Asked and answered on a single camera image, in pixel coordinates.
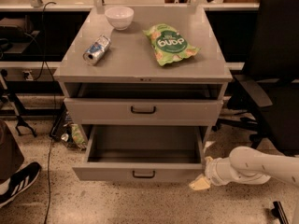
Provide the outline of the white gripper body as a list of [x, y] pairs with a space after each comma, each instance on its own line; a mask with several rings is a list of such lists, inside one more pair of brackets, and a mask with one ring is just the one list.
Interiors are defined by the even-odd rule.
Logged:
[[228, 159], [217, 158], [206, 164], [206, 178], [215, 186], [227, 185], [230, 181], [230, 163]]

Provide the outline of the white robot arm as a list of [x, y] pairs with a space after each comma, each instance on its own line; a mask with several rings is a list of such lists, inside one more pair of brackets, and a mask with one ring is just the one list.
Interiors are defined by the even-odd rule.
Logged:
[[266, 154], [251, 147], [236, 147], [226, 158], [206, 157], [204, 172], [189, 187], [203, 190], [211, 185], [224, 186], [231, 182], [262, 185], [270, 178], [299, 188], [299, 159]]

